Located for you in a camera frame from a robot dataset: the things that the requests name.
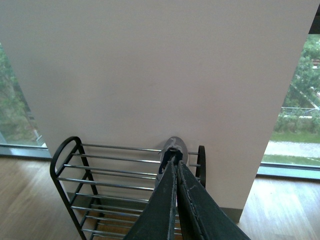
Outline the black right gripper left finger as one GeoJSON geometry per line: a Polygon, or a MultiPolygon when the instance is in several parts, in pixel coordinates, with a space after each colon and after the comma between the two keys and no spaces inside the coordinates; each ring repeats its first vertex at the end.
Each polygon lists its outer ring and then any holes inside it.
{"type": "Polygon", "coordinates": [[[177,177],[169,162],[138,220],[129,230],[130,240],[173,240],[176,218],[177,177]]]}

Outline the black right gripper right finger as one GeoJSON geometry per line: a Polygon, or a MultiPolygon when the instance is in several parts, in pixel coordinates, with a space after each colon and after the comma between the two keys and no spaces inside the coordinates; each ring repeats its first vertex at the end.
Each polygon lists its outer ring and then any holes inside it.
{"type": "Polygon", "coordinates": [[[177,205],[185,240],[248,240],[182,161],[176,169],[177,205]]]}

